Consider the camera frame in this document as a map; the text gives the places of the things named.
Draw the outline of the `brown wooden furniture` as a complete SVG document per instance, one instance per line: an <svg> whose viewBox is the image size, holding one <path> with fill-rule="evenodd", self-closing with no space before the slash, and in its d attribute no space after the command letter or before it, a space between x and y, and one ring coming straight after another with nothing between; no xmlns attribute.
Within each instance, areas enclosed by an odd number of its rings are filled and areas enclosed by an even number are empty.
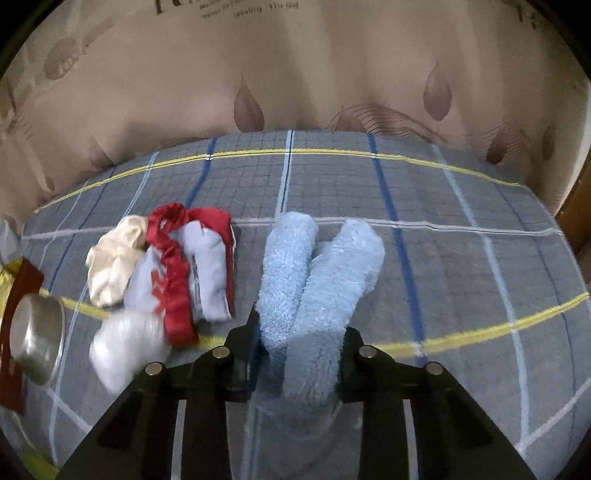
<svg viewBox="0 0 591 480"><path fill-rule="evenodd" d="M556 215L556 220L575 254L590 239L590 208L590 158L587 158L567 200Z"/></svg>

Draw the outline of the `gold metal tray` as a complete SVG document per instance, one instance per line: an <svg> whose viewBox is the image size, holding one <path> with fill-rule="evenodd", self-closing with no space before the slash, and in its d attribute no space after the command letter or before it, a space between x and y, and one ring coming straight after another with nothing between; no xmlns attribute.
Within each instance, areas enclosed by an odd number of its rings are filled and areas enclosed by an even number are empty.
<svg viewBox="0 0 591 480"><path fill-rule="evenodd" d="M25 409L23 368L19 359L27 331L27 320L19 319L19 304L37 294L43 274L20 257L1 268L1 406L18 414Z"/></svg>

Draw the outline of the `beige leaf pattern curtain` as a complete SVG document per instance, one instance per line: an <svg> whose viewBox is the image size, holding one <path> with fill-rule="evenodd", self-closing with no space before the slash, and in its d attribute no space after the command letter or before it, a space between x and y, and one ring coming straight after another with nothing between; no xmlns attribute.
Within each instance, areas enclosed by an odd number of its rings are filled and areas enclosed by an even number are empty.
<svg viewBox="0 0 591 480"><path fill-rule="evenodd" d="M469 149L557 212L590 81L523 1L66 1L1 78L1 214L161 148L286 129Z"/></svg>

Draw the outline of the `stainless steel bowl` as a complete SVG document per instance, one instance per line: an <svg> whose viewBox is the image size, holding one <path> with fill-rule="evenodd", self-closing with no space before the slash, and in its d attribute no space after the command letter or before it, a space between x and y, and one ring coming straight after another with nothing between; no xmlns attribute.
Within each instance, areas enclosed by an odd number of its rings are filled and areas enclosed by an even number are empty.
<svg viewBox="0 0 591 480"><path fill-rule="evenodd" d="M27 320L24 348L19 356L23 373L44 386L55 377L65 341L65 309L53 296L29 294L19 304L19 319Z"/></svg>

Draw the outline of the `light blue fluffy towel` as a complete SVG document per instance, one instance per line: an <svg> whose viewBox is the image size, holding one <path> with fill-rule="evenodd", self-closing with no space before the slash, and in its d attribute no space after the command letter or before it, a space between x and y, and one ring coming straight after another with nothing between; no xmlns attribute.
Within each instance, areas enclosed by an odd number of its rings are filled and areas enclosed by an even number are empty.
<svg viewBox="0 0 591 480"><path fill-rule="evenodd" d="M383 240L365 221L346 220L323 246L317 235L308 214L277 219L266 239L256 302L271 378L301 410L334 398L346 328L385 259Z"/></svg>

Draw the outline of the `cream satin scrunchie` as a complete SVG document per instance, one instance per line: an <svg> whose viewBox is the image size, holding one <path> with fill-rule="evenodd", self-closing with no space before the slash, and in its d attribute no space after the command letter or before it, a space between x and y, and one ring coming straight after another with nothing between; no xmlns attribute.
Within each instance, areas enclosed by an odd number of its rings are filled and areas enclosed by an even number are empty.
<svg viewBox="0 0 591 480"><path fill-rule="evenodd" d="M110 307L123 300L135 266L144 256L146 232L145 217L124 216L89 249L85 265L93 306Z"/></svg>

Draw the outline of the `white fluffy cloth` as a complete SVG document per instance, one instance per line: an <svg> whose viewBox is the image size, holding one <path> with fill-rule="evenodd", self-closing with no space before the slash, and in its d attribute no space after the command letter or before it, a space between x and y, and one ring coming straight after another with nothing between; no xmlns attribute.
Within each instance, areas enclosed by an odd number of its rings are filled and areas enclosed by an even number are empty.
<svg viewBox="0 0 591 480"><path fill-rule="evenodd" d="M162 320L133 309L104 320L89 348L90 363L108 392L121 393L150 362L164 362L169 345Z"/></svg>

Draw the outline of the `green cardboard box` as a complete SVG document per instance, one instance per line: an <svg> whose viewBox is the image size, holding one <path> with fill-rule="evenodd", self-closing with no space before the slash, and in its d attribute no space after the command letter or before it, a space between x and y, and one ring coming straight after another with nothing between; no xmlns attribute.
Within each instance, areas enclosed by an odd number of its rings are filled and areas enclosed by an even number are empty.
<svg viewBox="0 0 591 480"><path fill-rule="evenodd" d="M55 480L59 469L42 454L21 450L19 457L31 475L37 480Z"/></svg>

